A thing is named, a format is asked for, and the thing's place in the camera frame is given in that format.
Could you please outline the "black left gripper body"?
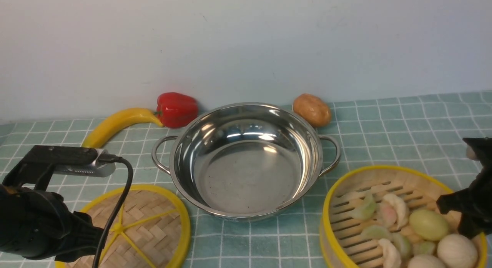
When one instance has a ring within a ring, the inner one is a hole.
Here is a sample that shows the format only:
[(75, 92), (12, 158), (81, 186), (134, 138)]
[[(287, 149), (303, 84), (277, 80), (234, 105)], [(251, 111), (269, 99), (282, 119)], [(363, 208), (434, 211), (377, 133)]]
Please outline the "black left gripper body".
[(98, 257), (103, 229), (84, 212), (71, 212), (50, 191), (1, 185), (0, 245), (3, 253), (28, 260), (72, 263)]

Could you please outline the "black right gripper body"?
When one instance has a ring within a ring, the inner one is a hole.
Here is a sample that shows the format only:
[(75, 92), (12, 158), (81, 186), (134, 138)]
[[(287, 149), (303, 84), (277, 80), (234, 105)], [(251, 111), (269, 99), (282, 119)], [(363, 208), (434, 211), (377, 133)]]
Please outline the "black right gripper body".
[(481, 163), (482, 169), (469, 187), (441, 195), (436, 205), (443, 215), (450, 211), (461, 213), (457, 232), (473, 239), (482, 233), (490, 235), (492, 229), (492, 140), (463, 138), (463, 141)]

